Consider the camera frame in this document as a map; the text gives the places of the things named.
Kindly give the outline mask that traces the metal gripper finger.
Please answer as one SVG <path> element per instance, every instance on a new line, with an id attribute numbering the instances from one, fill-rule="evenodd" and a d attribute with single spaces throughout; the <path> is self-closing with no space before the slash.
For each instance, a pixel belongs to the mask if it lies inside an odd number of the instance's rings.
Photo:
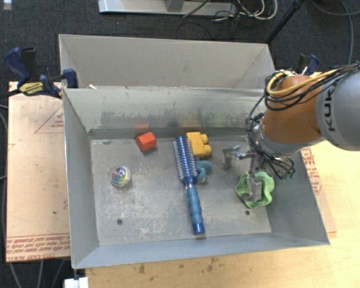
<path id="1" fill-rule="evenodd" d="M 256 176 L 250 175 L 247 178 L 247 185 L 249 190 L 248 200 L 250 202 L 257 202 L 262 199 L 262 181 Z"/>
<path id="2" fill-rule="evenodd" d="M 224 155 L 224 169 L 229 170 L 232 168 L 232 161 L 239 161 L 243 159 L 243 153 L 239 145 L 223 149 Z"/>

